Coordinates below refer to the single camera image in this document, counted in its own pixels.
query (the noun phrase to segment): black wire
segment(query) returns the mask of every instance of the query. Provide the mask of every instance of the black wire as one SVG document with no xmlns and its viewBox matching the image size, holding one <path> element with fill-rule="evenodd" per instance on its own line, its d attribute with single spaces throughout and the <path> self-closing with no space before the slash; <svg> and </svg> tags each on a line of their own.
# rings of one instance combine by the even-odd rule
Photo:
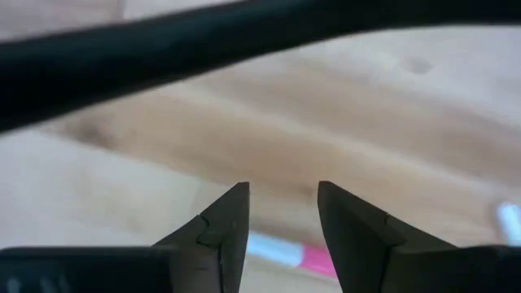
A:
<svg viewBox="0 0 521 293">
<path fill-rule="evenodd" d="M 252 0 L 8 42 L 0 131 L 343 34 L 520 20 L 512 0 Z"/>
</svg>

